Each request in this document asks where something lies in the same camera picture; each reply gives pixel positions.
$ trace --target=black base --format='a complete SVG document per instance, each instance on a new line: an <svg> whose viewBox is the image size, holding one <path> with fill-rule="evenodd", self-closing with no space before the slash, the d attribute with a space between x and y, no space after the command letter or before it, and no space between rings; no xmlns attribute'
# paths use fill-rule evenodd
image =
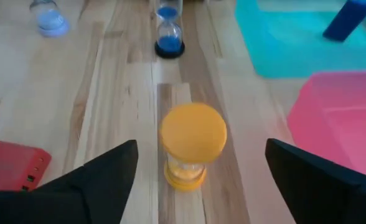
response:
<svg viewBox="0 0 366 224"><path fill-rule="evenodd" d="M182 41L181 48L177 52L166 52L165 50L163 50L162 48L160 48L158 46L157 42L154 44L154 48L156 50L157 55L162 58L165 58L165 59L178 58L184 53L184 49L185 49L183 41Z"/></svg>

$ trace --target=turquoise surface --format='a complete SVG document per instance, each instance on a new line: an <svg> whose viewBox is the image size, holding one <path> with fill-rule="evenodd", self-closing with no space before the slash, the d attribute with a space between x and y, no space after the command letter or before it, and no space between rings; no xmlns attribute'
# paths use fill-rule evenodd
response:
<svg viewBox="0 0 366 224"><path fill-rule="evenodd" d="M366 70L366 20L344 43L322 37L337 11L261 11L237 0L236 18L255 70L266 78Z"/></svg>

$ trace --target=pink plastic bin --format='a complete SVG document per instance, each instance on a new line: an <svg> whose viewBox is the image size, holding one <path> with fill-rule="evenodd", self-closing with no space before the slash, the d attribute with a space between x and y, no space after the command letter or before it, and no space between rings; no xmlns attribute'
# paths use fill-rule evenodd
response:
<svg viewBox="0 0 366 224"><path fill-rule="evenodd" d="M366 174L366 72L313 74L288 126L298 147Z"/></svg>

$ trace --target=wooden floor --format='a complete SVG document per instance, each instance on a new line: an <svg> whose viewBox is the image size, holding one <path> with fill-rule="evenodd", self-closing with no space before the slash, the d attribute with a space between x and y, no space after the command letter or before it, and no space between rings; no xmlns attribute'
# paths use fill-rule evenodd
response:
<svg viewBox="0 0 366 224"><path fill-rule="evenodd" d="M42 183L128 139L139 162L121 223L292 224L264 157L267 138L291 142L286 115L304 80L264 80L234 18L234 0L186 1L185 54L155 56L157 17L147 0L69 0L72 31L44 39L29 0L0 0L0 140L53 159ZM201 189L175 192L162 175L157 124L201 101L226 119L228 142Z"/></svg>

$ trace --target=blue object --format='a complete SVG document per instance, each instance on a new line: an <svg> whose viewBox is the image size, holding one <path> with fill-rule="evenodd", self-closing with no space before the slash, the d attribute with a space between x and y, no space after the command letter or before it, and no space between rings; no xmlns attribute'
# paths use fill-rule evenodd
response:
<svg viewBox="0 0 366 224"><path fill-rule="evenodd" d="M363 25L343 43L323 38L337 13L263 11L255 0L237 0L235 11L253 66L266 78L308 77L323 70L366 70Z"/></svg>
<svg viewBox="0 0 366 224"><path fill-rule="evenodd" d="M164 36L158 39L158 46L165 52L174 53L181 50L182 42L180 38L174 36Z"/></svg>
<svg viewBox="0 0 366 224"><path fill-rule="evenodd" d="M177 17L178 12L174 7L164 6L157 10L157 14L161 19L173 21Z"/></svg>
<svg viewBox="0 0 366 224"><path fill-rule="evenodd" d="M37 16L39 32L45 37L59 37L66 34L70 25L58 10L49 10Z"/></svg>
<svg viewBox="0 0 366 224"><path fill-rule="evenodd" d="M365 17L366 2L347 1L322 35L325 38L343 42Z"/></svg>

